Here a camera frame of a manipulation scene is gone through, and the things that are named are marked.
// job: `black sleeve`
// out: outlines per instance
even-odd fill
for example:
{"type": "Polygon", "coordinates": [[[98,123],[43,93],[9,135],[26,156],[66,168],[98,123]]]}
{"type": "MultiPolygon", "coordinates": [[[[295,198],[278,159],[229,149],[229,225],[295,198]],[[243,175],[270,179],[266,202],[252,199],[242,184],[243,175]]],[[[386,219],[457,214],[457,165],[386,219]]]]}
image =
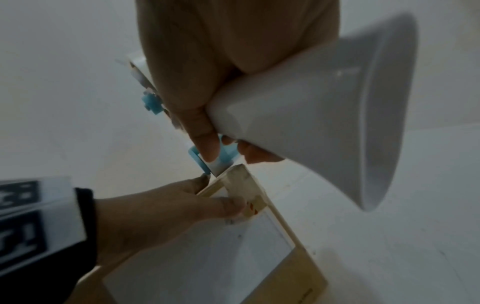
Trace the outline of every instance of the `black sleeve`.
{"type": "Polygon", "coordinates": [[[0,277],[1,303],[63,303],[97,261],[93,192],[75,189],[87,239],[0,277]]]}

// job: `hand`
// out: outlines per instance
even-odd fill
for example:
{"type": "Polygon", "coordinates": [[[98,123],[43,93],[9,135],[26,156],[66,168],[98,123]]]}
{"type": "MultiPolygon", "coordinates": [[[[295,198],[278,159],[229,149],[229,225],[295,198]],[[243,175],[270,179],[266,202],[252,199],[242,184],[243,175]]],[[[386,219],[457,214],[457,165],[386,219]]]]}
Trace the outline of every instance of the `hand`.
{"type": "MultiPolygon", "coordinates": [[[[205,104],[225,81],[335,40],[339,32],[339,0],[136,2],[154,85],[205,161],[220,150],[205,104]]],[[[249,163],[281,159],[246,142],[238,149],[249,163]]]]}
{"type": "Polygon", "coordinates": [[[96,200],[98,263],[165,243],[194,223],[233,217],[246,206],[242,198],[208,198],[196,194],[209,176],[184,180],[154,190],[96,200]]]}

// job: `fingernail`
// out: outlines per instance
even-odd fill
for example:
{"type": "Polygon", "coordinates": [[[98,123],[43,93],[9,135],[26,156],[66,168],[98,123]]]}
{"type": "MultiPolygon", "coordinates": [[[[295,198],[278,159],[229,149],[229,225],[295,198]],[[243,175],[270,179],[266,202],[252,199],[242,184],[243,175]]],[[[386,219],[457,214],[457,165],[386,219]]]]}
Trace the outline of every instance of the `fingernail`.
{"type": "Polygon", "coordinates": [[[231,203],[235,207],[245,207],[247,203],[245,202],[245,199],[243,197],[233,197],[231,198],[231,203]]]}

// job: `white paper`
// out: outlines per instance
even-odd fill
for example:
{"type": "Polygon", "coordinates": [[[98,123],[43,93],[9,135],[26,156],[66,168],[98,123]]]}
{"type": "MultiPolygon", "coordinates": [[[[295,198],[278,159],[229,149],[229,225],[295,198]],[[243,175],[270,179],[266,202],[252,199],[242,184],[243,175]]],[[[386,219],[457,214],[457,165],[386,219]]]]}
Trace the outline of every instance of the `white paper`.
{"type": "Polygon", "coordinates": [[[198,224],[168,245],[138,254],[104,282],[118,304],[240,304],[294,246],[265,208],[235,225],[198,224]]]}

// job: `white funnel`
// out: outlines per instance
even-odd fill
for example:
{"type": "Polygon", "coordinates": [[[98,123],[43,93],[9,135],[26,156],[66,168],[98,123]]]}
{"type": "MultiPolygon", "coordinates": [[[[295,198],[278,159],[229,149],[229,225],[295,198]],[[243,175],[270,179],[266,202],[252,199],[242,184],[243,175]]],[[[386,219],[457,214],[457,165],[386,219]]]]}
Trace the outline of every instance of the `white funnel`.
{"type": "Polygon", "coordinates": [[[222,87],[216,129],[300,163],[361,209],[383,199],[399,158],[417,51],[402,14],[222,87]]]}

